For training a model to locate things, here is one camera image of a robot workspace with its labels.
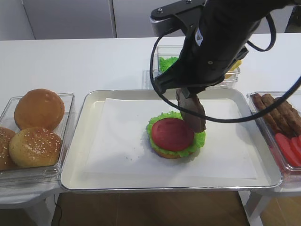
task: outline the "white countertop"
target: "white countertop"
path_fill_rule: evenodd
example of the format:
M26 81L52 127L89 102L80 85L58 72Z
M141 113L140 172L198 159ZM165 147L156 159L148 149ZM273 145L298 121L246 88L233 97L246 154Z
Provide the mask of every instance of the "white countertop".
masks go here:
M72 92L77 112L85 96L102 89L143 89L156 38L0 41L0 111L11 97L45 88ZM283 91L301 74L301 34L278 34L266 53L248 47L235 89ZM266 48L269 34L251 38ZM159 45L181 45L183 37L163 38Z

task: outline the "white table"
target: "white table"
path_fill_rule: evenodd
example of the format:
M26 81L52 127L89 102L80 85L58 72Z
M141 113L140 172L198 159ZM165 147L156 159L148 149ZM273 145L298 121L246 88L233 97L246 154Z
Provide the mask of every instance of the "white table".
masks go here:
M287 90L301 73L300 39L301 34L279 34L276 45L267 53L249 48L235 88L244 95ZM266 47L270 35L254 35L251 40ZM183 37L164 38L160 45L179 45L182 41ZM0 41L0 111L11 97L37 88L73 92L77 112L91 91L145 89L149 87L147 71L154 42L155 38ZM53 198L47 197L62 191L57 181L25 188L0 187L0 208L26 208L38 225L48 225L41 223L36 211L44 210L43 217L51 219ZM263 196L252 195L256 198L246 206L250 222L257 222L254 219L268 202L267 196L300 193L301 183L294 183L264 190ZM241 195L246 203L248 194Z

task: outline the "white paper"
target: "white paper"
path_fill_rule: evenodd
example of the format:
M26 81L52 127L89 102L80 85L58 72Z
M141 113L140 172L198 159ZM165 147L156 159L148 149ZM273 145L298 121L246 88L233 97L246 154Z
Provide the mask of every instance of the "white paper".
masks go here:
M203 100L206 114L241 117L234 101ZM85 172L167 175L173 177L255 178L249 152L255 147L241 124L206 122L206 143L199 152L182 159L164 159L152 150L146 125L162 112L175 111L162 100L107 98Z

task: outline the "black cable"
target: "black cable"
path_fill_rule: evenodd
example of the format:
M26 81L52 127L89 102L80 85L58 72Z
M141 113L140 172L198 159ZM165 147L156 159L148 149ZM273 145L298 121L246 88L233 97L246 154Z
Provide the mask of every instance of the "black cable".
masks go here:
M60 215L60 218L58 220L58 226L60 226L61 225L61 219L62 219L62 216L63 216L63 211L62 211L62 207L59 204L57 204L56 201L55 201L55 206L60 208L61 215Z
M247 41L247 44L249 46L251 46L252 48L254 48L255 50L257 50L259 52L269 51L271 48L273 48L273 46L276 42L277 31L276 31L276 27L275 27L273 18L271 16L271 14L268 14L265 18L268 21L269 31L271 33L271 42L269 43L269 46L266 49L261 49L261 48L257 47L256 45L254 45L253 43L251 43L250 41Z
M282 97L280 97L278 100L276 100L274 103L272 103L270 106L268 106L266 109L256 113L256 114L253 114L253 115L250 115L250 116L247 116L247 117L243 117L243 118L237 118L237 119L217 119L217 118L212 118L212 117L209 117L209 116L206 116L206 115L201 115L197 112L194 112L194 111L190 111L188 109L185 109L185 108L182 108L178 105L175 105L174 103L170 102L164 95L162 95L158 89L158 87L156 86L155 82L154 82L154 78L153 78L153 61L154 61L154 55L155 55L155 51L156 51L156 48L157 48L157 45L159 43L159 41L166 35L168 34L169 31L163 33L162 35L160 35L155 44L154 44L154 47L152 49L152 52L151 52L151 59L150 59L150 82L155 90L155 92L158 94L158 96L164 100L167 104L169 104L170 106L182 111L182 112L185 112L185 113L189 113L189 114L192 114L194 116L197 116L199 118L202 118L202 119L206 119L208 121L214 121L214 122L221 122L221 123L237 123L237 122L245 122L245 121L251 121L251 120L255 120L255 119L258 119L262 116L264 116L265 114L271 112L272 110L274 110L275 108L277 108L279 105L281 105L284 101L286 101L297 89L298 87L301 85L301 76L299 77L299 79L293 84L293 86L286 92L284 93L284 95Z

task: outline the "clear plastic container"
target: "clear plastic container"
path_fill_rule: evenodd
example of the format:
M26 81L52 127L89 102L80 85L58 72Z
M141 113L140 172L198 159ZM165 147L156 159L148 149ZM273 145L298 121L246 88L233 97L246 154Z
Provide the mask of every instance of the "clear plastic container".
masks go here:
M62 139L62 147L58 162L52 166L0 170L0 186L2 185L2 182L50 178L55 177L60 173L67 149L71 143L73 136L75 107L74 95L72 93L58 94L58 96L63 100L65 106L63 119L57 126L57 128L53 130L53 132L59 135ZM16 133L18 133L20 129L15 123L14 112L21 98L22 97L11 98L6 105L2 115L0 116L0 126L11 129Z
M256 92L261 96L269 93L274 98L281 97L285 92L270 92L270 91L261 91ZM252 113L257 113L257 109L252 101L251 95L254 93L250 93L247 95L249 99L249 106ZM298 112L301 110L301 91L296 91L288 100L287 100L293 108L295 108ZM283 174L283 181L284 182L301 182L301 167L293 167L291 166L283 156L280 147L278 146L277 142L274 139L274 133L266 124L263 118L259 118L256 120L256 123L264 136L267 144L270 147L270 151L274 156L275 162L277 163L278 167L280 168Z
M154 67L153 72L154 76L158 76L162 73L160 70L160 57L164 59L169 59L171 57L179 57L179 54L183 46L158 46L154 56ZM215 86L210 88L232 88L234 84L238 81L238 75L240 74L239 67L234 71L229 71L225 74L225 80Z

